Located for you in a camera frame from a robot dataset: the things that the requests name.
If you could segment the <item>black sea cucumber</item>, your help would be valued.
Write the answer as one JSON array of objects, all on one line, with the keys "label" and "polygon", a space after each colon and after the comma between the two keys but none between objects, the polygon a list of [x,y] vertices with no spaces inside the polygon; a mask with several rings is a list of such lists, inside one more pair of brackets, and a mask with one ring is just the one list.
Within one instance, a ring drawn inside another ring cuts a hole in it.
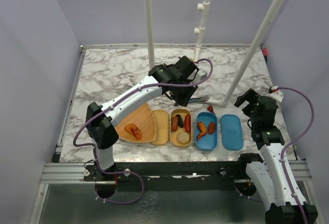
[{"label": "black sea cucumber", "polygon": [[183,122],[183,120],[182,120],[181,115],[176,115],[176,116],[177,116],[177,118],[178,118],[178,125],[179,125],[179,127],[180,127],[180,128],[183,128],[183,127],[184,127],[184,122]]}]

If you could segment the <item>metal food tongs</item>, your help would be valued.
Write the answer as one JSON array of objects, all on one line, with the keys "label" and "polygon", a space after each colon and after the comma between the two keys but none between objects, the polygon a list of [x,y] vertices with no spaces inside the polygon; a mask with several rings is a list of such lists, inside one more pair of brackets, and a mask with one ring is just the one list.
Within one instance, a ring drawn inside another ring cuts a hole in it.
[{"label": "metal food tongs", "polygon": [[[197,83],[205,79],[206,76],[207,76],[206,71],[202,69],[197,69],[188,77],[188,80],[191,80],[191,83]],[[189,103],[203,103],[203,102],[207,102],[209,98],[210,98],[209,95],[201,94],[200,87],[198,87],[197,91],[190,98]]]}]

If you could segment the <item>white steamed bun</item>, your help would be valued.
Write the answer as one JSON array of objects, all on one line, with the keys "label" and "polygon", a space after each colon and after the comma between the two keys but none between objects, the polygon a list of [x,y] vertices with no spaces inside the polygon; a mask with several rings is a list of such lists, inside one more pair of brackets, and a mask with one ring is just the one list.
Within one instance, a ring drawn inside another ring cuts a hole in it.
[{"label": "white steamed bun", "polygon": [[180,144],[188,144],[190,142],[190,135],[187,132],[181,132],[176,137]]}]

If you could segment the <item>orange chicken wing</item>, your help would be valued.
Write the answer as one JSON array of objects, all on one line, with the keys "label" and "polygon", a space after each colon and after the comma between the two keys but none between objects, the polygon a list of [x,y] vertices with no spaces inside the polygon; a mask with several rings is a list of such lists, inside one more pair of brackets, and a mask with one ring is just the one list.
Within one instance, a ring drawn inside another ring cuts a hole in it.
[{"label": "orange chicken wing", "polygon": [[197,128],[199,130],[199,134],[197,136],[197,141],[200,140],[202,137],[204,137],[207,134],[207,127],[205,126],[204,123],[201,121],[197,122]]}]

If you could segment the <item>brown sausage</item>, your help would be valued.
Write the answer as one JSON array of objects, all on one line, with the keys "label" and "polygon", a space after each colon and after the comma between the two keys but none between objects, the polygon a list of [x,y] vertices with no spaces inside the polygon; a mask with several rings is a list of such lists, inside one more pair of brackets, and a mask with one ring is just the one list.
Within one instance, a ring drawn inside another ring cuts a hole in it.
[{"label": "brown sausage", "polygon": [[178,121],[179,121],[179,119],[178,119],[177,116],[171,118],[171,131],[172,132],[177,131],[177,129],[178,129]]}]

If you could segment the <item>blue lunch box lid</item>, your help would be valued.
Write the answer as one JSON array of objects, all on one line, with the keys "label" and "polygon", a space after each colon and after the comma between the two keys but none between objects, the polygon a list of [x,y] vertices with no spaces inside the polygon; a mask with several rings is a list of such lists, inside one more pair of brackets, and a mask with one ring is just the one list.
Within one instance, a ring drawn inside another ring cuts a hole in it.
[{"label": "blue lunch box lid", "polygon": [[223,147],[229,151],[239,151],[244,146],[241,121],[238,116],[226,114],[220,118]]}]

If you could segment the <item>orange fried chicken piece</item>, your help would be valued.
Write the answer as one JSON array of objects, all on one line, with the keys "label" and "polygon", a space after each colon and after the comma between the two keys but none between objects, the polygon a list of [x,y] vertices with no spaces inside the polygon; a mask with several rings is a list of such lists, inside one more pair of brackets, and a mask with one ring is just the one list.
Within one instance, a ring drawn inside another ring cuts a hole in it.
[{"label": "orange fried chicken piece", "polygon": [[140,129],[134,123],[127,124],[124,127],[124,130],[138,140],[142,138],[142,133]]}]

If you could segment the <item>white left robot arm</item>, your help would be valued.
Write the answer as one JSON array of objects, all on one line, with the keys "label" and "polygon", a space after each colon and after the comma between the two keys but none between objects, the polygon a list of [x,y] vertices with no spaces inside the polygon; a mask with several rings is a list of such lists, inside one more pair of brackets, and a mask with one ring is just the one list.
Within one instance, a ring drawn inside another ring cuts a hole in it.
[{"label": "white left robot arm", "polygon": [[119,139],[115,127],[131,112],[147,101],[157,98],[166,92],[169,99],[181,106],[188,101],[197,89],[195,84],[205,79],[207,73],[199,69],[188,57],[181,57],[175,64],[154,66],[138,84],[117,98],[97,105],[95,102],[87,108],[86,121],[108,109],[107,112],[92,120],[87,125],[87,132],[96,145],[98,165],[96,174],[102,180],[113,176],[113,145]]}]

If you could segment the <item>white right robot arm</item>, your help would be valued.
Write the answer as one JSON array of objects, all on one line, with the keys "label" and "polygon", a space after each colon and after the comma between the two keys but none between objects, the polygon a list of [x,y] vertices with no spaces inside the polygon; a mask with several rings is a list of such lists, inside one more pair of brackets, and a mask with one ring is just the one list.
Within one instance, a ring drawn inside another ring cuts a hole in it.
[{"label": "white right robot arm", "polygon": [[241,178],[250,178],[265,207],[266,223],[315,223],[318,217],[316,206],[307,202],[289,165],[284,139],[274,125],[279,90],[270,96],[262,96],[249,89],[235,102],[250,120],[251,136],[260,154],[242,154],[236,165]]}]

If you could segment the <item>brown fried patty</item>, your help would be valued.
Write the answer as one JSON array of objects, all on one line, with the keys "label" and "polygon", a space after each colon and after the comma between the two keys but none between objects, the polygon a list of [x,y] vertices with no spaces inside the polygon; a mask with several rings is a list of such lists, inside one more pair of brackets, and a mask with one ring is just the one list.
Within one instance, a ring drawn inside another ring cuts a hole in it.
[{"label": "brown fried patty", "polygon": [[216,124],[214,122],[210,122],[208,126],[208,134],[210,135],[214,134],[215,130],[216,130]]}]

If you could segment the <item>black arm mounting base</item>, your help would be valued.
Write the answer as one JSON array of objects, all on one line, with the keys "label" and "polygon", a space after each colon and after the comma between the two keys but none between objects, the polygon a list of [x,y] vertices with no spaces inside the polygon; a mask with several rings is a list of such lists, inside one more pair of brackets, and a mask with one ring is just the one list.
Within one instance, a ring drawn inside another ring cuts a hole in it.
[{"label": "black arm mounting base", "polygon": [[117,162],[105,173],[95,164],[85,167],[85,182],[94,183],[101,196],[114,191],[233,191],[247,187],[246,166],[263,162],[258,154],[241,154],[237,161]]}]

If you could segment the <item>red sausage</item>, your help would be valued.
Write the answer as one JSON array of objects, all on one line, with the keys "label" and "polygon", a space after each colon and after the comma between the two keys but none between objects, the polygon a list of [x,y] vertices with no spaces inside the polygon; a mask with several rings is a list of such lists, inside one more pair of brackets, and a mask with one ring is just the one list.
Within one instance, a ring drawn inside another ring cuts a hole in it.
[{"label": "red sausage", "polygon": [[185,127],[186,133],[190,133],[191,132],[191,115],[190,114],[187,114],[185,116],[184,127]]}]

